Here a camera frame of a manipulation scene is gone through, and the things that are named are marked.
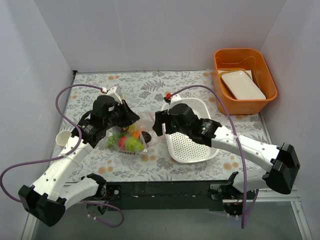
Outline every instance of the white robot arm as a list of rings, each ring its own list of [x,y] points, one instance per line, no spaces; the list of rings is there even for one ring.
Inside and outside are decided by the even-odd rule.
[[[261,169],[248,172],[247,190],[270,188],[281,194],[291,192],[300,168],[292,145],[284,143],[279,147],[258,142],[243,135],[235,136],[231,130],[219,122],[198,118],[189,106],[182,103],[182,98],[179,95],[170,99],[168,110],[155,113],[153,130],[158,136],[163,134],[162,124],[165,124],[166,134],[180,132],[187,135],[195,143],[223,149],[236,155],[240,155],[236,142],[238,137],[245,158],[261,167]],[[228,186],[227,191],[243,193],[243,175],[234,172],[228,180]]]
[[[108,129],[128,127],[140,119],[119,94],[119,87],[114,86],[105,95],[98,96],[92,110],[86,112],[77,124],[82,134],[77,149],[66,155],[79,141],[79,132],[74,129],[59,155],[63,158],[56,160],[31,186],[24,185],[19,190],[25,210],[49,227],[75,203],[91,196],[99,200],[106,195],[106,180],[93,173],[72,186],[64,185],[75,168],[106,136]]]

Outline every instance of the white wall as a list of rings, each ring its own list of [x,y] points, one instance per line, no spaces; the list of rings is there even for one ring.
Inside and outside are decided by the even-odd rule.
[[[313,239],[320,239],[320,1],[287,0],[261,51],[278,88],[265,108],[275,144],[294,145],[296,185]]]
[[[196,70],[220,48],[260,49],[286,0],[35,0],[80,72]]]
[[[72,71],[33,0],[0,0],[0,170],[51,155],[60,117],[55,97]],[[13,169],[4,176],[18,196],[47,164]],[[27,212],[0,190],[0,239],[21,238]]]

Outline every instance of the glass panel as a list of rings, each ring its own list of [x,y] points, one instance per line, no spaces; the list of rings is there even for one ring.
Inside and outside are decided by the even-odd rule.
[[[110,228],[87,217],[84,204],[75,204],[53,227],[37,221],[32,239],[302,239],[290,202],[257,202],[244,230],[241,219],[205,209],[126,210],[124,214],[124,223]],[[106,212],[102,218],[115,224],[120,214]]]

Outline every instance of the plastic bag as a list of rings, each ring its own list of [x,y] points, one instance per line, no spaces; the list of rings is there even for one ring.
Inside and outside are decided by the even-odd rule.
[[[149,146],[160,141],[152,130],[155,122],[150,112],[138,112],[140,119],[129,127],[114,127],[107,139],[107,147],[124,153],[146,153]]]

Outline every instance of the white colander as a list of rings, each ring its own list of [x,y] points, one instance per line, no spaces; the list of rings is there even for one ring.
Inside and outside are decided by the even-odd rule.
[[[182,103],[192,108],[199,118],[210,119],[207,106],[202,100],[195,97],[184,97],[182,98]],[[168,108],[169,104],[165,103],[161,110],[167,110]],[[171,135],[167,134],[165,138],[171,157],[180,163],[198,163],[212,159],[218,154],[218,149],[197,144],[180,132]]]

